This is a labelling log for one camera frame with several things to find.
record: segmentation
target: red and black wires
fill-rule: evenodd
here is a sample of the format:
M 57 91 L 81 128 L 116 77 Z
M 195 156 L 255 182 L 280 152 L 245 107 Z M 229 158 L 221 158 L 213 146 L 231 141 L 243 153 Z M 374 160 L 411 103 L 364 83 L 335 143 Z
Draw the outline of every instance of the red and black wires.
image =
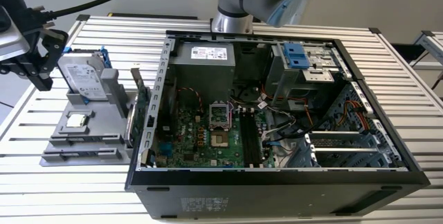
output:
M 201 97 L 200 97 L 200 94 L 197 93 L 197 91 L 195 91 L 192 88 L 179 88 L 177 91 L 183 91 L 183 90 L 189 90 L 192 92 L 195 92 L 195 95 L 199 99 L 199 108 L 200 108 L 200 112 L 203 113 L 203 103 L 201 103 Z
M 339 120 L 336 126 L 340 126 L 342 123 L 343 123 L 344 120 L 346 120 L 347 113 L 348 113 L 348 111 L 347 111 L 347 107 L 348 107 L 348 105 L 352 106 L 352 109 L 354 109 L 354 110 L 356 110 L 356 108 L 362 108 L 362 104 L 360 104 L 358 101 L 346 101 L 346 102 L 344 102 L 344 106 L 343 106 L 343 115 L 342 115 L 342 118 L 340 118 L 340 120 Z M 354 113 L 356 114 L 356 116 L 358 116 L 358 118 L 359 118 L 359 120 L 360 120 L 360 122 L 362 122 L 362 126 L 363 126 L 363 128 L 364 128 L 366 130 L 368 130 L 368 129 L 370 129 L 370 126 L 368 126 L 368 123 L 367 123 L 366 117 L 363 116 L 363 113 L 362 113 L 360 111 L 354 111 Z

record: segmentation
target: sticker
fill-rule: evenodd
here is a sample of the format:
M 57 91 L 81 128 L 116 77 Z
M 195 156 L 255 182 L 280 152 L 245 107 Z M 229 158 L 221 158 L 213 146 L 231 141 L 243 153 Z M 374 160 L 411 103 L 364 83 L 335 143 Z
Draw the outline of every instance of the sticker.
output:
M 268 103 L 265 103 L 264 101 L 261 101 L 261 103 L 257 105 L 257 107 L 260 108 L 260 109 L 263 109 L 264 107 L 267 107 L 268 106 Z
M 191 59 L 227 60 L 228 49 L 211 48 L 211 47 L 193 47 L 191 51 Z
M 260 99 L 261 99 L 261 101 L 265 100 L 267 97 L 268 97 L 268 96 L 265 95 L 265 93 L 261 93 L 261 94 L 260 94 Z
M 107 97 L 95 68 L 87 64 L 67 64 L 65 68 L 79 94 L 89 100 L 105 100 Z
M 184 212 L 224 212 L 228 207 L 228 197 L 213 198 L 181 198 L 181 209 Z

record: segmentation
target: white wall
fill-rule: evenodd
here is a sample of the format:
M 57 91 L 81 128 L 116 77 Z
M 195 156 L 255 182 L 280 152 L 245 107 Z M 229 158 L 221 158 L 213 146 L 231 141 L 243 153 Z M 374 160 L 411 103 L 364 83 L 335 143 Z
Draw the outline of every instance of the white wall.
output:
M 301 24 L 378 27 L 391 42 L 443 30 L 442 0 L 309 0 Z

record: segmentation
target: metal table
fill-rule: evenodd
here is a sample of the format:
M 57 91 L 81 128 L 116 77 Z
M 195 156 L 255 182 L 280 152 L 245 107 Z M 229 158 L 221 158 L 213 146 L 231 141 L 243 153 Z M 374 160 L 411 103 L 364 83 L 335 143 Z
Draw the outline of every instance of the metal table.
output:
M 140 67 L 145 85 L 153 84 L 165 30 L 208 31 L 208 21 L 89 17 L 69 31 L 72 48 L 105 45 L 120 83 L 135 88 L 129 69 Z M 443 102 L 406 64 L 383 35 L 368 29 L 255 25 L 264 35 L 338 38 L 360 68 L 396 130 L 426 170 L 432 185 L 362 219 L 241 219 L 185 222 L 328 222 L 412 224 L 443 222 Z M 40 167 L 67 104 L 67 84 L 52 73 L 53 89 L 29 87 L 0 126 L 1 223 L 143 223 L 152 221 L 133 193 L 124 192 L 127 165 Z
M 422 31 L 414 44 L 420 44 L 443 64 L 443 32 Z

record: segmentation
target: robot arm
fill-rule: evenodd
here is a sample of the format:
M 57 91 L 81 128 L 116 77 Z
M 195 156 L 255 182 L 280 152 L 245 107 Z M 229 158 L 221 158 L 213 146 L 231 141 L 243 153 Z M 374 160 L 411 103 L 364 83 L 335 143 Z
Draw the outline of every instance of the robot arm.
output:
M 252 17 L 281 27 L 293 16 L 301 0 L 219 0 L 213 32 L 252 34 Z
M 111 0 L 95 0 L 59 11 L 28 8 L 24 0 L 0 0 L 0 74 L 9 72 L 28 78 L 40 91 L 52 87 L 49 73 L 57 66 L 68 41 L 64 31 L 47 29 L 57 17 L 87 10 Z M 47 54 L 40 55 L 41 39 Z

